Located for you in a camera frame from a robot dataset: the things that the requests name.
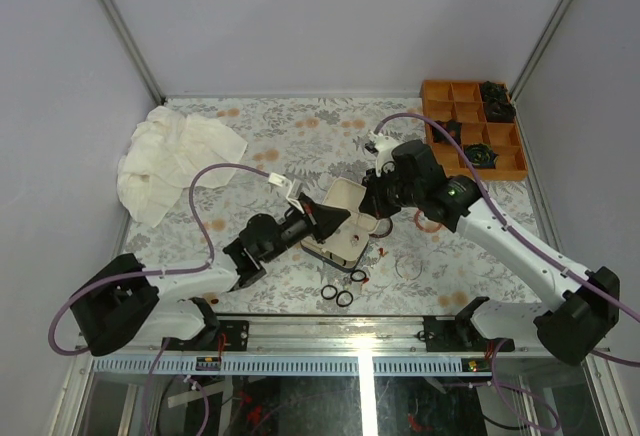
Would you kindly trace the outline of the cream and navy jewelry box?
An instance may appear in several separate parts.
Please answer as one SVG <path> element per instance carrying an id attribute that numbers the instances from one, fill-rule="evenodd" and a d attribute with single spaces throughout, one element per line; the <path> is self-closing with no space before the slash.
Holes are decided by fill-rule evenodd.
<path id="1" fill-rule="evenodd" d="M 307 237 L 301 242 L 302 249 L 343 271 L 354 270 L 379 224 L 374 217 L 359 211 L 365 190 L 364 186 L 346 178 L 335 179 L 323 205 L 347 209 L 351 216 L 323 244 Z M 359 240 L 353 238 L 354 234 L 359 235 Z"/>

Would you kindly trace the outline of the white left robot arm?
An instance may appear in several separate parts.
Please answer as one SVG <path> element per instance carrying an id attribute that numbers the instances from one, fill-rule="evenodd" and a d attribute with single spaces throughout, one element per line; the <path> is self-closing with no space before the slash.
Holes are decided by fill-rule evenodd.
<path id="1" fill-rule="evenodd" d="M 142 264 L 131 254 L 111 261 L 76 294 L 72 314 L 96 357 L 134 341 L 167 343 L 171 350 L 208 350 L 221 335 L 209 295 L 247 289 L 290 248 L 310 239 L 322 255 L 354 251 L 367 242 L 381 214 L 367 190 L 343 178 L 324 203 L 300 194 L 281 218 L 259 213 L 218 251 L 203 271 L 138 276 Z"/>

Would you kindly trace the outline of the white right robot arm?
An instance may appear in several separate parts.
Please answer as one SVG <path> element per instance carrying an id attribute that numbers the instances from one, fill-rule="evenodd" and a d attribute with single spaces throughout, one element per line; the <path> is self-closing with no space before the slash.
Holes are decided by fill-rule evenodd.
<path id="1" fill-rule="evenodd" d="M 490 340 L 540 344 L 559 361 L 579 365 L 617 324 L 620 282 L 609 269 L 591 271 L 525 231 L 467 176 L 449 177 L 420 140 L 375 135 L 376 158 L 362 183 L 362 213 L 388 219 L 404 208 L 468 239 L 495 257 L 536 295 L 540 308 L 483 300 L 456 325 L 458 343 L 478 350 Z"/>

